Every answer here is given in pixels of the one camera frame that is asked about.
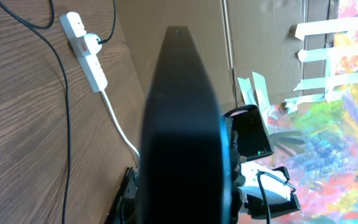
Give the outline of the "Galaxy smartphone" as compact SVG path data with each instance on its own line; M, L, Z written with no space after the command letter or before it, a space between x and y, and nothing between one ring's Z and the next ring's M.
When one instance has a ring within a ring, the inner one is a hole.
M228 223L229 141L185 26L166 29L140 141L139 223Z

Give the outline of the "white power strip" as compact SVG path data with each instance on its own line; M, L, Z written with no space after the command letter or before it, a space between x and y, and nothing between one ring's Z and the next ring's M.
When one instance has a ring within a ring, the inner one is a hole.
M77 12L68 12L58 17L69 43L79 61L85 77L93 92L104 91L108 85L106 75L96 55L83 55L83 36L86 31L84 24Z

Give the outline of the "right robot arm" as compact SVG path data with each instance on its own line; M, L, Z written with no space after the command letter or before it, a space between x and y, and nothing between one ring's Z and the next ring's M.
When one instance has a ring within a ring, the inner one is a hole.
M239 221L242 209L254 220L270 223L273 218L301 210L296 187L284 166L269 169L258 163L273 154L268 132L256 105L246 105L224 114L231 162L230 223Z

